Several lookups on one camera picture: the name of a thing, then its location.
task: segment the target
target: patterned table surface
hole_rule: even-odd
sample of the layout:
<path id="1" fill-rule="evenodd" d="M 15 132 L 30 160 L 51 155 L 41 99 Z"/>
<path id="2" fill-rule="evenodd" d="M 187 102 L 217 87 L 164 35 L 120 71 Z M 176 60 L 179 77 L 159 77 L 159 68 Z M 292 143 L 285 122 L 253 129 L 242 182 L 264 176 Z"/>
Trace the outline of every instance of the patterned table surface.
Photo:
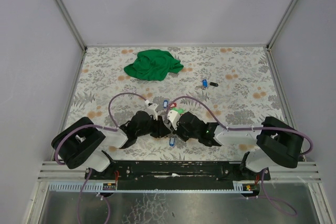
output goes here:
<path id="1" fill-rule="evenodd" d="M 215 113 L 224 124 L 239 125 L 262 122 L 266 116 L 283 119 L 280 102 L 269 71 L 263 47 L 163 47 L 184 65 L 178 74 L 169 73 L 163 81 L 144 81 L 129 77 L 123 68 L 134 62 L 139 51 L 151 48 L 88 48 L 75 95 L 72 100 L 67 126 L 83 116 L 95 124 L 114 126 L 108 114 L 110 99 L 120 92 L 135 92 L 159 105 L 163 114 L 164 100 L 181 95 L 195 97 Z M 202 90 L 202 80 L 218 83 Z M 130 120 L 138 110 L 145 108 L 138 97 L 118 97 L 112 104 L 112 114 L 120 124 Z M 201 105 L 181 99 L 177 108 L 197 115 L 205 122 L 214 122 Z M 130 160 L 223 160 L 239 161 L 253 145 L 225 145 L 206 147 L 195 139 L 176 140 L 169 146 L 168 138 L 155 139 L 149 135 L 124 150 L 112 144 L 101 149 L 113 159 Z"/>

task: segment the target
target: crumpled green fabric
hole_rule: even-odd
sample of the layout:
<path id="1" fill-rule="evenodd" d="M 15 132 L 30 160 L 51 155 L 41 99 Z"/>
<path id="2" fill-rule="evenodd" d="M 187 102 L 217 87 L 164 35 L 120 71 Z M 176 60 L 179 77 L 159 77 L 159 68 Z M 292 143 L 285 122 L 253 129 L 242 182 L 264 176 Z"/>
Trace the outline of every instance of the crumpled green fabric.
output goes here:
<path id="1" fill-rule="evenodd" d="M 168 74 L 178 73 L 183 69 L 180 60 L 168 51 L 151 49 L 138 52 L 138 57 L 133 64 L 124 68 L 124 71 L 132 77 L 147 81 L 162 81 Z"/>

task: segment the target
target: small blue object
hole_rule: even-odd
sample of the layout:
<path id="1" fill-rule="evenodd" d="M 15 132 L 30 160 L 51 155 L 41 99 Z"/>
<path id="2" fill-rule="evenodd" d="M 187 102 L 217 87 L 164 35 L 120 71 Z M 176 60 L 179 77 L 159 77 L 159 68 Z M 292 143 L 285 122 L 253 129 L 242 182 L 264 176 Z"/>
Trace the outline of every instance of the small blue object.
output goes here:
<path id="1" fill-rule="evenodd" d="M 169 139 L 169 146 L 171 146 L 171 147 L 173 147 L 175 145 L 175 137 L 171 137 L 170 139 Z"/>
<path id="2" fill-rule="evenodd" d="M 168 106 L 168 100 L 164 100 L 163 101 L 163 108 L 165 109 L 165 108 L 167 108 L 167 106 Z"/>
<path id="3" fill-rule="evenodd" d="M 204 87 L 208 87 L 208 82 L 206 81 L 206 79 L 204 79 L 204 80 L 202 81 L 202 83 L 203 83 L 203 86 L 204 86 Z"/>

